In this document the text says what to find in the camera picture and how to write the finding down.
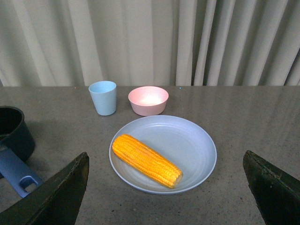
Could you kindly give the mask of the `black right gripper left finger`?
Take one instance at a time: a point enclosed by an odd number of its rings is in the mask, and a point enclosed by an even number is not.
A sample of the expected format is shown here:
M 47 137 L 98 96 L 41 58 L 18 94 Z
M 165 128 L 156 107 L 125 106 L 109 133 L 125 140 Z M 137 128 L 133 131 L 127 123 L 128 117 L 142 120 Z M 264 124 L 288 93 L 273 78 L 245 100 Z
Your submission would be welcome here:
M 78 155 L 43 185 L 1 212 L 2 225 L 73 225 L 89 175 L 89 156 Z

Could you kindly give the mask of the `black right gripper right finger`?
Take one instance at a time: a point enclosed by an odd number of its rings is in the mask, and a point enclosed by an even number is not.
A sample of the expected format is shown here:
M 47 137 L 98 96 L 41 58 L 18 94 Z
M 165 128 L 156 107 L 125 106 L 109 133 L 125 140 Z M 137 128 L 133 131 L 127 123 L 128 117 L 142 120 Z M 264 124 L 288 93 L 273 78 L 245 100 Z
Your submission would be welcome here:
M 300 181 L 252 151 L 246 151 L 243 168 L 265 224 L 298 225 Z

